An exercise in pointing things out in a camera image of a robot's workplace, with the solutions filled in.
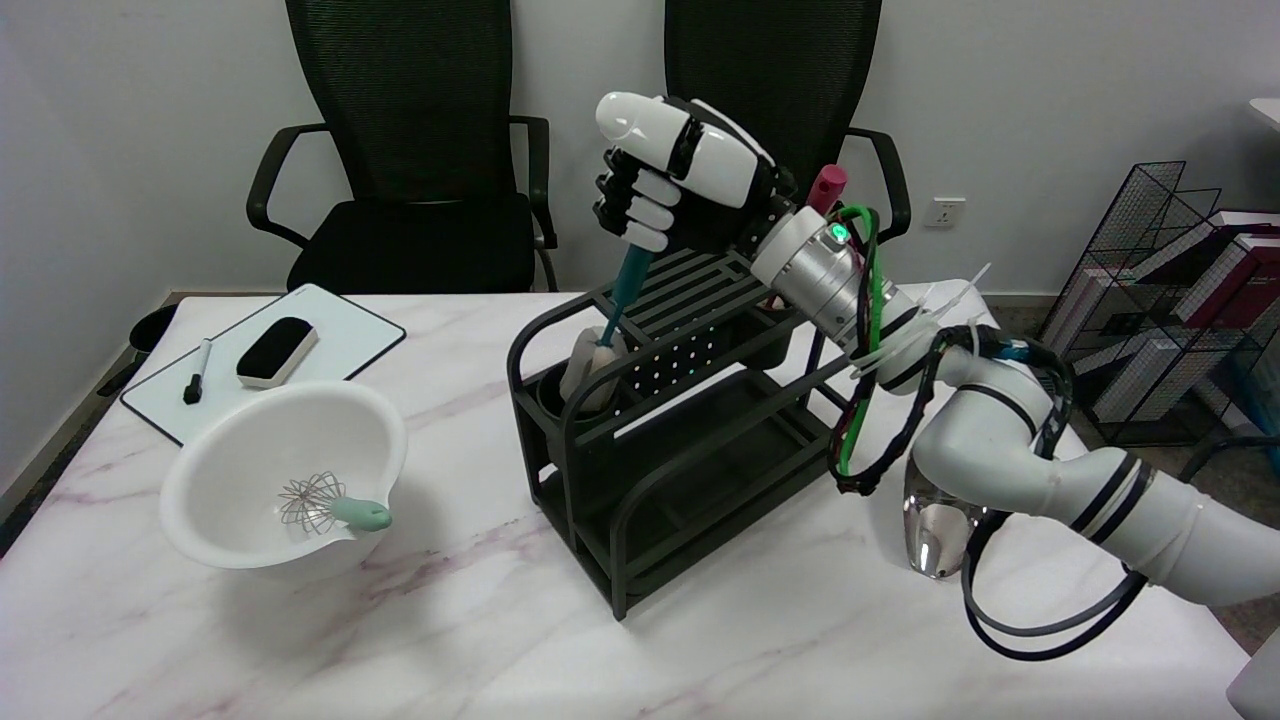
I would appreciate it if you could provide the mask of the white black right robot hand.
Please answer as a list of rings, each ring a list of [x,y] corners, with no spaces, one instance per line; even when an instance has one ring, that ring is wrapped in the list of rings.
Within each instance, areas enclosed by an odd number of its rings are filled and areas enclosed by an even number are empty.
[[[777,217],[773,197],[797,191],[744,126],[700,99],[609,92],[595,122],[608,142],[595,218],[648,252],[723,254]]]

